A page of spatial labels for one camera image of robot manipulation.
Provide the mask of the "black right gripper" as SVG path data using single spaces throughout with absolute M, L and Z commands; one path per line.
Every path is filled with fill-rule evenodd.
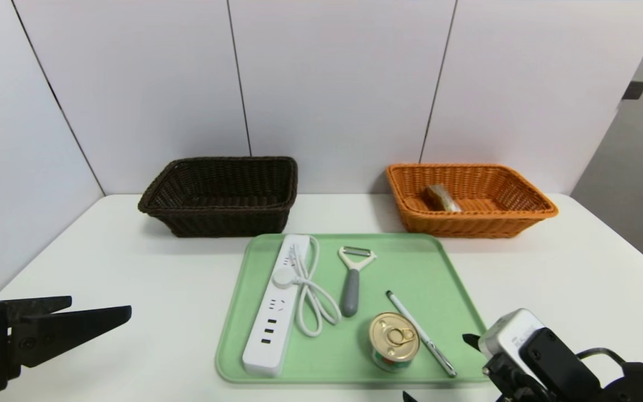
M 462 334 L 464 343 L 481 351 L 479 347 L 480 336 Z M 535 377 L 527 374 L 506 353 L 495 354 L 483 367 L 485 376 L 495 384 L 502 396 L 498 401 L 557 401 L 556 395 L 548 391 Z M 407 391 L 401 394 L 403 402 L 418 402 Z

